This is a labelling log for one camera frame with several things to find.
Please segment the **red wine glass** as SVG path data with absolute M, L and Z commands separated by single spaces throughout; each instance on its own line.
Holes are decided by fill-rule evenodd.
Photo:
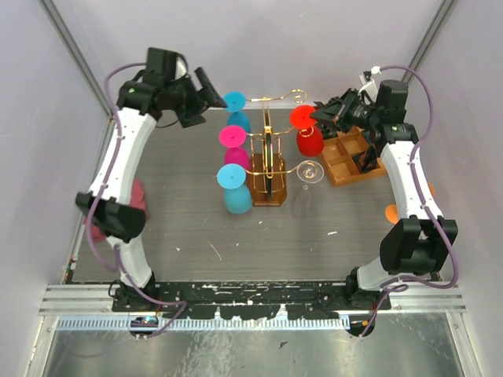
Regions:
M 296 144 L 299 152 L 306 157 L 318 156 L 324 148 L 321 131 L 316 126 L 316 121 L 310 117 L 314 111 L 312 106 L 300 105 L 289 116 L 292 127 L 297 130 Z

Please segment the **clear wine glass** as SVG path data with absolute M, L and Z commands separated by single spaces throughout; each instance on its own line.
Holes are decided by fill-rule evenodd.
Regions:
M 308 214 L 312 208 L 311 187 L 319 183 L 325 176 L 324 167 L 312 159 L 302 161 L 296 167 L 298 179 L 302 182 L 301 188 L 297 191 L 292 202 L 292 213 L 301 217 Z

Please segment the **gold wire glass rack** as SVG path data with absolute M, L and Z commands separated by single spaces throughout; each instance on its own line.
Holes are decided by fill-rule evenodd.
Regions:
M 281 137 L 290 134 L 294 128 L 284 131 L 274 131 L 270 114 L 271 101 L 282 101 L 293 95 L 296 104 L 307 100 L 307 93 L 301 89 L 293 89 L 279 97 L 247 98 L 250 103 L 262 105 L 263 128 L 259 133 L 247 133 L 250 141 L 250 168 L 247 173 L 247 187 L 251 193 L 254 207 L 280 207 L 287 198 L 287 174 L 292 170 L 286 168 L 282 155 Z

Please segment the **orange wine glass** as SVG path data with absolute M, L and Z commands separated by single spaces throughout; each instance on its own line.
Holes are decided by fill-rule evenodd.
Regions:
M 435 188 L 432 183 L 428 183 L 429 191 L 432 196 L 435 195 Z M 391 224 L 396 224 L 398 222 L 398 208 L 395 204 L 390 204 L 385 208 L 384 211 L 386 219 L 391 223 Z

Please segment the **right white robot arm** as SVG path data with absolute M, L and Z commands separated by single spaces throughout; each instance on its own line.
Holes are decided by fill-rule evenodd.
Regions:
M 327 102 L 315 102 L 310 118 L 318 125 L 347 133 L 356 126 L 369 132 L 371 143 L 358 154 L 357 166 L 366 172 L 382 162 L 391 182 L 398 221 L 382 239 L 378 257 L 353 269 L 345 281 L 346 303 L 363 309 L 384 288 L 419 282 L 437 273 L 450 256 L 457 223 L 444 217 L 428 187 L 420 161 L 420 139 L 406 123 L 409 87 L 386 79 L 376 96 L 348 89 Z

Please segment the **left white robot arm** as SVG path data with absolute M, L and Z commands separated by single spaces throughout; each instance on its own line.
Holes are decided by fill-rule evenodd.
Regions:
M 97 253 L 92 228 L 97 227 L 114 252 L 113 263 L 99 254 L 96 259 L 110 272 L 119 273 L 118 299 L 140 311 L 159 304 L 155 275 L 150 268 L 141 234 L 146 214 L 130 203 L 134 177 L 147 140 L 163 112 L 172 111 L 182 127 L 204 123 L 209 108 L 225 108 L 204 69 L 198 67 L 197 88 L 185 56 L 150 47 L 146 61 L 136 63 L 138 73 L 127 80 L 116 97 L 110 90 L 111 75 L 104 90 L 112 110 L 112 136 L 101 167 L 85 192 L 77 193 L 76 206 L 85 216 L 86 238 Z

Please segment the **rear blue wine glass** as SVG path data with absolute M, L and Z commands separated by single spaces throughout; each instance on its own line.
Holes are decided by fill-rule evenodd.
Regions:
M 227 126 L 240 126 L 246 133 L 252 132 L 251 122 L 248 116 L 244 113 L 246 105 L 245 96 L 239 91 L 231 91 L 224 95 L 223 98 L 227 104 L 228 118 Z

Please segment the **blue wine glass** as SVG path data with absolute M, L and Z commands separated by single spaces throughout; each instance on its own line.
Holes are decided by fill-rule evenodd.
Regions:
M 223 188 L 225 207 L 231 214 L 245 214 L 252 208 L 252 196 L 246 179 L 246 170 L 235 163 L 224 165 L 217 173 L 217 182 Z
M 231 91 L 224 95 L 223 98 L 227 104 L 228 118 L 227 126 L 240 126 L 246 133 L 252 132 L 251 122 L 248 116 L 244 113 L 246 105 L 245 96 L 239 91 Z

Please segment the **pink wine glass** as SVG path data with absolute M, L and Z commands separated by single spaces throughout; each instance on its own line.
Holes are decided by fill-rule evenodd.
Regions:
M 226 148 L 224 164 L 237 164 L 250 170 L 250 157 L 244 149 L 247 134 L 241 126 L 225 126 L 219 133 L 218 140 Z

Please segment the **front blue wine glass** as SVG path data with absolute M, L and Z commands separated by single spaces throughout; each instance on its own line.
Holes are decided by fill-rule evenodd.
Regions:
M 231 214 L 245 214 L 252 208 L 252 196 L 246 179 L 246 170 L 235 163 L 224 165 L 217 173 L 217 182 L 223 188 L 225 207 Z

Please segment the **wooden compartment tray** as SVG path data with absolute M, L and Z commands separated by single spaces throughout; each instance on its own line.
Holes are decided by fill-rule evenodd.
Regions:
M 369 142 L 363 130 L 353 126 L 348 133 L 338 132 L 336 137 L 324 140 L 324 148 L 319 155 L 325 176 L 334 187 L 368 181 L 387 174 L 380 161 L 376 168 L 362 172 L 359 167 L 360 157 L 369 148 Z

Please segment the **dark orange folded napkin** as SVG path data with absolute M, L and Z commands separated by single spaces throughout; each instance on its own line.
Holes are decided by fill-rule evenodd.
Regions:
M 377 153 L 374 145 L 370 145 L 364 152 L 360 152 L 352 156 L 358 172 L 361 174 L 368 173 L 379 167 L 377 161 Z

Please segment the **maroon cloth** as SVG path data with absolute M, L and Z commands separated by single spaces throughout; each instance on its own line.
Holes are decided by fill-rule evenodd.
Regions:
M 148 218 L 145 188 L 135 178 L 130 185 L 128 203 L 119 203 L 115 196 L 108 199 L 102 194 L 99 200 L 94 192 L 79 192 L 75 204 L 85 214 L 84 224 L 90 225 L 90 239 L 94 242 L 112 237 L 129 243 L 138 237 Z

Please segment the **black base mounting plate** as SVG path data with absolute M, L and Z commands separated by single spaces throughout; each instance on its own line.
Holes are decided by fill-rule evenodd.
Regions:
M 133 288 L 118 281 L 108 290 L 112 310 L 155 312 L 172 318 L 182 302 L 181 319 L 210 320 L 219 315 L 224 320 L 273 319 L 284 309 L 289 320 L 337 319 L 346 310 L 372 310 L 382 297 L 379 292 L 350 293 L 337 281 L 226 281 L 157 282 L 147 294 L 158 301 L 173 302 L 161 306 L 142 298 Z

